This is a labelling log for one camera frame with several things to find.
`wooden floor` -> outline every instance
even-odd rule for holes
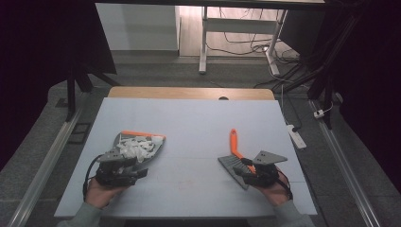
[[[198,57],[201,50],[201,7],[180,7],[181,15],[181,35],[180,35],[180,56]],[[253,20],[275,20],[277,17],[276,9],[234,9],[234,8],[208,8],[209,18],[231,18],[231,19],[253,19]],[[263,34],[242,34],[242,33],[223,33],[208,32],[206,42],[210,47],[207,50],[207,56],[213,57],[246,57],[246,58],[266,58],[257,49],[258,53],[253,52],[253,47],[270,43],[271,35]],[[236,54],[226,53],[213,49],[221,49]],[[283,43],[276,45],[278,52],[289,50],[290,47]],[[294,57],[295,51],[287,52],[286,56]]]

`table surface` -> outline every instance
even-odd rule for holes
[[[253,100],[255,92],[259,100]],[[230,100],[218,100],[220,96]],[[289,177],[295,205],[302,213],[316,214],[280,107],[270,90],[114,87],[103,100],[55,216],[75,215],[81,204],[79,188],[89,164],[99,152],[110,149],[123,130],[164,134],[166,142],[148,164],[147,177],[113,200],[103,215],[273,216],[272,207],[261,193],[252,187],[242,189],[218,162],[218,157],[230,155],[232,128],[237,129],[238,149],[245,157],[253,158],[263,149],[288,158],[277,165]]]

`white object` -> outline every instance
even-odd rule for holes
[[[138,163],[142,163],[146,158],[151,158],[163,144],[162,136],[151,136],[148,141],[145,136],[136,136],[131,139],[120,140],[116,145],[120,148],[120,153],[127,158],[137,158]]]
[[[230,155],[231,129],[236,129],[238,150],[245,157],[255,157],[260,150],[287,157],[277,166],[291,182],[296,207],[303,214],[317,214],[277,101],[105,98],[55,216],[76,214],[89,164],[112,148],[121,131],[151,131],[167,139],[157,157],[147,163],[147,177],[115,197],[103,210],[104,216],[274,216],[259,191],[244,190],[218,162],[218,157]]]
[[[322,116],[324,116],[324,111],[319,110],[317,112],[314,112],[313,115],[315,115],[315,118],[321,118]]]
[[[306,144],[302,139],[300,133],[297,131],[292,131],[294,129],[293,125],[287,125],[288,133],[291,136],[292,142],[294,142],[297,148],[306,148]]]

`gray plastic part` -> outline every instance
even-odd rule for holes
[[[110,151],[107,151],[105,154],[100,156],[97,161],[99,163],[104,163],[104,162],[111,162],[111,161],[119,161],[119,160],[124,160],[124,156],[120,154],[120,152],[117,149],[112,149]]]
[[[288,158],[261,150],[253,159],[254,165],[269,165],[287,161]]]
[[[234,155],[225,156],[218,158],[218,161],[224,166],[224,168],[230,173],[230,175],[238,182],[238,184],[244,188],[248,189],[248,185],[244,183],[242,177],[238,176],[234,172],[234,167],[242,169],[245,173],[251,173],[247,166],[243,165],[241,160]]]

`power strip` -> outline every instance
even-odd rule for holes
[[[294,129],[293,125],[287,125],[288,133],[291,136],[292,142],[294,142],[297,148],[306,148],[304,140],[301,138],[300,133],[297,131],[292,131]]]

